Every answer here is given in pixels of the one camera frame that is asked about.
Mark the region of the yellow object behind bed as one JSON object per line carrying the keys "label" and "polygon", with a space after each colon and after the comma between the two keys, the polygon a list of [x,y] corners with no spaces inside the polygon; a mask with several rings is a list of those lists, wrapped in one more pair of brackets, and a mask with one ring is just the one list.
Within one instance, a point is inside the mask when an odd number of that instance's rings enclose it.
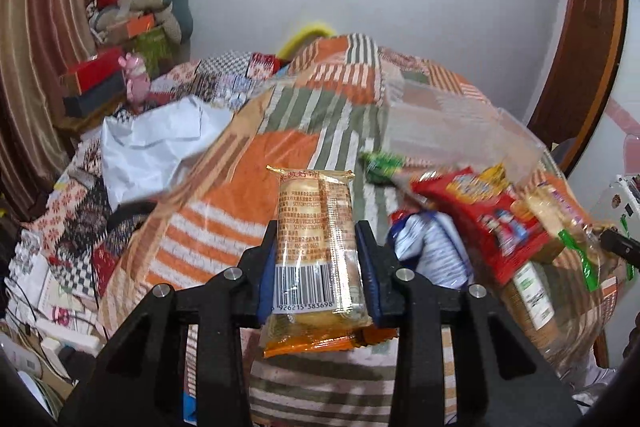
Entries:
{"label": "yellow object behind bed", "polygon": [[304,26],[300,31],[289,38],[288,41],[280,47],[276,53],[276,57],[283,61],[292,61],[293,57],[300,48],[306,46],[307,43],[313,42],[318,38],[330,38],[336,36],[336,31],[326,23],[313,22]]}

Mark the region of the blue white snack bag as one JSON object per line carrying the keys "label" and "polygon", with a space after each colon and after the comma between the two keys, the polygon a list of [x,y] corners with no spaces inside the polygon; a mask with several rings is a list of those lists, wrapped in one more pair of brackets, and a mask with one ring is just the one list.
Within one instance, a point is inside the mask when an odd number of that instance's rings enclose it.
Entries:
{"label": "blue white snack bag", "polygon": [[460,291],[474,282],[470,258],[445,213],[422,210],[402,215],[390,227],[387,244],[404,268],[436,286]]}

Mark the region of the red snack bag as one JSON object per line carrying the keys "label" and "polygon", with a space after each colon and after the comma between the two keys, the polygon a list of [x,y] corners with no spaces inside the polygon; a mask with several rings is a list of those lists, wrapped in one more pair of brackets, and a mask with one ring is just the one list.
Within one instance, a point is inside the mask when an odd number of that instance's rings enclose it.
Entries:
{"label": "red snack bag", "polygon": [[410,182],[449,216],[480,272],[502,287],[546,245],[549,236],[523,197],[510,185],[502,192],[478,179],[470,167]]}

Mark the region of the yellow snack packet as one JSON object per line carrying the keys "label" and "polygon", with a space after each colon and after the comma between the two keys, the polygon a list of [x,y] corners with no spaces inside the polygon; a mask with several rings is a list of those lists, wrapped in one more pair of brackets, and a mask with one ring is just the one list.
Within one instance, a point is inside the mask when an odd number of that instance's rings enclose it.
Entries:
{"label": "yellow snack packet", "polygon": [[499,192],[504,191],[511,184],[502,162],[485,169],[477,178],[495,187]]}

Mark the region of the dark box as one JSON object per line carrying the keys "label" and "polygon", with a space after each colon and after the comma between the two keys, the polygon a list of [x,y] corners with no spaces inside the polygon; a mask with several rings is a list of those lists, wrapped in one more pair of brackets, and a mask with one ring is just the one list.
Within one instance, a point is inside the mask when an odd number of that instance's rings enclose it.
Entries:
{"label": "dark box", "polygon": [[63,98],[65,115],[73,118],[85,118],[103,105],[122,96],[125,92],[124,75],[119,70],[84,94]]}

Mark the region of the green candy packet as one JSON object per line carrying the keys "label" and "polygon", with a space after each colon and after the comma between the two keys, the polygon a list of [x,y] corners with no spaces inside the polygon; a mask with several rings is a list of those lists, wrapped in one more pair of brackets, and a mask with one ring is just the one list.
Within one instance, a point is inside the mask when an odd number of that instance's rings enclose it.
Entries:
{"label": "green candy packet", "polygon": [[382,152],[361,152],[364,177],[369,183],[387,185],[393,183],[393,175],[404,168],[405,158],[402,156]]}

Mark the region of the purple wrapped snack bar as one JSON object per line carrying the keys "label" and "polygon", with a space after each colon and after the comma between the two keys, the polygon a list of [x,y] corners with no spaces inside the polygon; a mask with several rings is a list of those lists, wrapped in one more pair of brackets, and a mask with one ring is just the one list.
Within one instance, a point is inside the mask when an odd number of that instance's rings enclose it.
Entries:
{"label": "purple wrapped snack bar", "polygon": [[578,225],[590,225],[589,213],[577,202],[573,193],[558,179],[548,180],[546,190],[555,199],[563,216]]}

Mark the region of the white appliance with stickers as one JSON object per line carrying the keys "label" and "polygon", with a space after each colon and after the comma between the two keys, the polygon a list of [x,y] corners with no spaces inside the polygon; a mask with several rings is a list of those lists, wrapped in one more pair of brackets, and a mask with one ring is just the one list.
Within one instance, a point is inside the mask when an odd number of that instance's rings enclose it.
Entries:
{"label": "white appliance with stickers", "polygon": [[640,234],[639,175],[618,174],[602,192],[596,205],[590,210],[594,220],[615,225],[620,234],[636,241]]}

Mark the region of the clear bag of cookies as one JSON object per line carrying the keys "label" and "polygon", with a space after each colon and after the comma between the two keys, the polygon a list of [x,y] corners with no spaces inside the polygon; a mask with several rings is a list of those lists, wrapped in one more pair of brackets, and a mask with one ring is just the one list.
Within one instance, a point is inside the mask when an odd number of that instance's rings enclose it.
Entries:
{"label": "clear bag of cookies", "polygon": [[522,266],[532,288],[510,281],[499,298],[526,337],[546,361],[565,375],[582,365],[616,307],[618,284],[625,280],[626,262],[601,247],[607,228],[588,228],[577,244],[585,251],[596,276],[590,291],[578,251],[565,248],[550,263]]}

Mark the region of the patchwork striped quilt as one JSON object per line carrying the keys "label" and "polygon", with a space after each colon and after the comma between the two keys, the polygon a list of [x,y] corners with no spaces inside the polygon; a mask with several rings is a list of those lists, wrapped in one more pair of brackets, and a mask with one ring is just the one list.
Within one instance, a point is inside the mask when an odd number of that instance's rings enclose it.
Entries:
{"label": "patchwork striped quilt", "polygon": [[581,369],[615,308],[615,261],[541,144],[471,83],[431,61],[352,34],[321,38],[284,75],[228,78],[198,65],[174,104],[107,120],[130,135],[196,106],[214,141],[169,182],[148,217],[108,220],[141,202],[137,155],[108,136],[22,232],[11,311],[44,340],[103,355],[157,289],[176,296],[225,280],[275,229],[262,316],[239,347],[205,343],[210,297],[186,323],[177,369],[186,420],[209,403],[204,371],[239,362],[248,419],[266,426],[385,426],[401,330],[366,294],[355,225],[393,262],[416,245],[416,278],[435,289],[481,283],[560,374]]}

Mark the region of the pink plush toy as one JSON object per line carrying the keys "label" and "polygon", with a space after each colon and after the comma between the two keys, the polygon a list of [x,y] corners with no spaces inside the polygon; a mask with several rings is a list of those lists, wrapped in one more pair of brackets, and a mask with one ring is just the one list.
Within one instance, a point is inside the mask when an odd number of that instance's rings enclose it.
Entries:
{"label": "pink plush toy", "polygon": [[125,79],[128,103],[131,106],[142,105],[151,90],[151,78],[143,57],[139,54],[126,53],[119,57],[118,62]]}

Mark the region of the white plastic bag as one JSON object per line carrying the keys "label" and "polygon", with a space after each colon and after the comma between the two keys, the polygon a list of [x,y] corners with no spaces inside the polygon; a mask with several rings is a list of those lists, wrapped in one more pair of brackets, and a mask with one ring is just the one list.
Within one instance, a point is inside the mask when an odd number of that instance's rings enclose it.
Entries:
{"label": "white plastic bag", "polygon": [[190,95],[130,121],[104,119],[102,176],[111,208],[160,196],[178,185],[232,117],[231,110]]}

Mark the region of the striped red curtain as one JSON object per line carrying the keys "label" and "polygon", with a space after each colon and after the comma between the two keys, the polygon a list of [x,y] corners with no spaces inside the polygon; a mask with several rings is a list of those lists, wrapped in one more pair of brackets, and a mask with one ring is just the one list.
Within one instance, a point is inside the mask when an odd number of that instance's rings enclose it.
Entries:
{"label": "striped red curtain", "polygon": [[88,0],[1,0],[1,193],[25,220],[68,163],[60,78],[96,52]]}

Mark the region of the cracker block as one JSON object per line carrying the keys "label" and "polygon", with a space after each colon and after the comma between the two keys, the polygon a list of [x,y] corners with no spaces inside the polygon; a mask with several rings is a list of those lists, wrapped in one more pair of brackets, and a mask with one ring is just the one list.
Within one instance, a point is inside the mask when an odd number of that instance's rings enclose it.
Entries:
{"label": "cracker block", "polygon": [[565,248],[560,237],[560,233],[565,229],[561,208],[555,199],[542,188],[525,193],[523,199],[528,210],[533,213],[549,236],[546,245],[538,251],[534,260],[550,265]]}

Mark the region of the red box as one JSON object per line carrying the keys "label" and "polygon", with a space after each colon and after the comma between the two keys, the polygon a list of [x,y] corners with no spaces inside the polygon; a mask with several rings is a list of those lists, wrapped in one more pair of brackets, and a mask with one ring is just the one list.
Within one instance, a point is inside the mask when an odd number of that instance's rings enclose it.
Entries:
{"label": "red box", "polygon": [[119,59],[124,50],[121,46],[100,51],[89,60],[72,66],[60,77],[63,94],[82,95],[103,82],[120,69]]}

